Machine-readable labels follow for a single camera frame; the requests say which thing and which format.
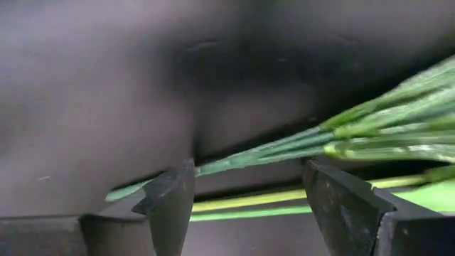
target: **green onion stalk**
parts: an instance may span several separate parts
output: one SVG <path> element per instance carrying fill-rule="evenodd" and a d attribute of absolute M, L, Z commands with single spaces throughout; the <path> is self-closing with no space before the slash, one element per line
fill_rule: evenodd
<path fill-rule="evenodd" d="M 199 166 L 196 176 L 319 154 L 454 163 L 454 131 L 455 55 L 317 127 Z M 106 200 L 118 200 L 148 182 L 113 191 Z"/>
<path fill-rule="evenodd" d="M 198 175 L 322 154 L 337 140 L 455 127 L 455 56 L 319 126 L 200 166 Z"/>

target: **green onion bundle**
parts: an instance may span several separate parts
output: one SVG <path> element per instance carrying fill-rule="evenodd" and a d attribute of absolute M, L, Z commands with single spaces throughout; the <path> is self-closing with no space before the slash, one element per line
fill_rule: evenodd
<path fill-rule="evenodd" d="M 317 127 L 200 166 L 198 175 L 328 154 L 455 162 L 455 56 Z"/>

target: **green stem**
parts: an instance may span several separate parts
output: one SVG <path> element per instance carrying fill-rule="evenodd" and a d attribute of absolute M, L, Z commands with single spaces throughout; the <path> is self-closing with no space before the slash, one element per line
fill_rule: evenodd
<path fill-rule="evenodd" d="M 304 137 L 309 137 L 319 133 L 319 128 L 314 127 L 307 129 L 303 132 L 299 132 L 295 135 L 290 137 L 286 137 L 283 139 L 279 139 L 275 142 L 270 142 L 267 144 L 263 144 L 261 146 L 257 146 L 253 149 L 248 149 L 246 151 L 242 151 L 232 156 L 228 156 L 224 159 L 213 161 L 208 164 L 204 164 L 198 168 L 198 176 L 207 175 L 207 174 L 216 174 L 221 171 L 227 171 L 229 169 L 237 169 L 241 168 L 242 166 L 249 166 L 255 159 L 264 155 L 262 152 L 268 149 L 273 149 L 276 146 L 281 146 L 288 142 L 295 141 L 297 139 L 302 139 Z"/>
<path fill-rule="evenodd" d="M 316 136 L 300 139 L 294 142 L 289 142 L 281 146 L 272 147 L 269 150 L 261 152 L 260 156 L 272 155 L 279 152 L 291 151 L 296 149 L 304 149 L 308 146 L 320 145 L 330 142 L 335 139 L 335 135 L 332 132 L 325 132 L 323 134 L 317 134 Z"/>
<path fill-rule="evenodd" d="M 320 154 L 324 154 L 324 147 L 317 146 L 309 149 L 302 149 L 299 151 L 291 151 L 286 153 L 281 153 L 272 156 L 262 157 L 256 160 L 252 165 L 261 165 L 261 164 L 270 164 L 278 161 L 290 160 L 290 159 L 298 159 L 301 157 L 308 157 L 308 156 L 317 156 Z"/>
<path fill-rule="evenodd" d="M 324 131 L 335 129 L 378 110 L 396 105 L 397 102 L 450 86 L 454 77 L 455 55 L 401 82 L 395 89 L 327 119 L 319 126 Z"/>
<path fill-rule="evenodd" d="M 444 88 L 406 105 L 381 110 L 369 114 L 357 122 L 344 124 L 336 128 L 334 133 L 337 138 L 351 138 L 359 134 L 367 134 L 391 124 L 421 116 L 436 108 L 444 107 L 444 105 L 450 104 L 454 100 L 455 86 Z"/>
<path fill-rule="evenodd" d="M 278 215 L 295 215 L 302 213 L 311 213 L 309 206 L 292 206 L 266 210 L 246 210 L 231 213 L 211 213 L 202 215 L 192 215 L 191 222 L 211 221 L 211 220 L 232 220 L 243 218 L 261 218 Z"/>

